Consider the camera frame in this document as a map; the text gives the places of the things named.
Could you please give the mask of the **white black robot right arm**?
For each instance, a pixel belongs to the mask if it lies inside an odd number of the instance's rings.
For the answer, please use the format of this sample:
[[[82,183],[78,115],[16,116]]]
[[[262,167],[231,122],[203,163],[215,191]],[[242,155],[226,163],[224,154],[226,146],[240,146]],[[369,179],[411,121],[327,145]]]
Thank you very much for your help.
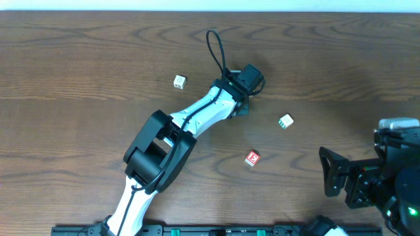
[[[419,234],[419,148],[375,146],[375,159],[351,161],[319,149],[328,197],[345,190],[351,209],[376,207],[396,235]]]

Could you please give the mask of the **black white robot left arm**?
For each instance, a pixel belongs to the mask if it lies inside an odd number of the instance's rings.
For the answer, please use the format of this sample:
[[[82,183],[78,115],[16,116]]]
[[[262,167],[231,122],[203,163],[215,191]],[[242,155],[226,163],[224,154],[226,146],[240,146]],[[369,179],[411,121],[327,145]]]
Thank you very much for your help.
[[[170,115],[151,114],[123,156],[125,189],[101,233],[136,235],[152,199],[179,175],[198,136],[244,107],[253,91],[243,79],[217,79],[191,106]]]

